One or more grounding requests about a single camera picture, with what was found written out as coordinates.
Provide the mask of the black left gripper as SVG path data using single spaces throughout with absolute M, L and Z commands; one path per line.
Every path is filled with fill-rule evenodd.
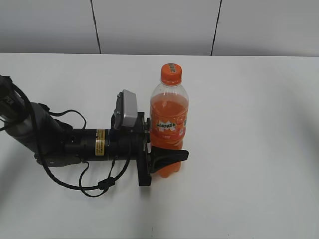
M 124 160 L 125 164 L 114 180 L 120 179 L 127 170 L 131 161 L 136 161 L 139 186 L 150 186 L 152 177 L 160 169 L 174 163 L 186 161 L 189 156 L 187 150 L 172 150 L 152 146 L 150 153 L 150 173 L 147 150 L 147 124 L 145 113 L 138 112 L 134 127 L 120 126 L 115 128 L 116 116 L 111 117 L 111 129 L 108 136 L 108 156 L 110 160 Z

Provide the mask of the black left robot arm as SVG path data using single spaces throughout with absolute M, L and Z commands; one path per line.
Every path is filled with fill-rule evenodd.
M 49 107 L 32 103 L 10 77 L 0 78 L 0 117 L 3 130 L 34 153 L 49 176 L 52 167 L 90 161 L 136 162 L 140 186 L 165 166 L 185 161 L 186 150 L 151 146 L 150 121 L 137 110 L 133 92 L 118 93 L 109 129 L 73 128 L 58 120 Z

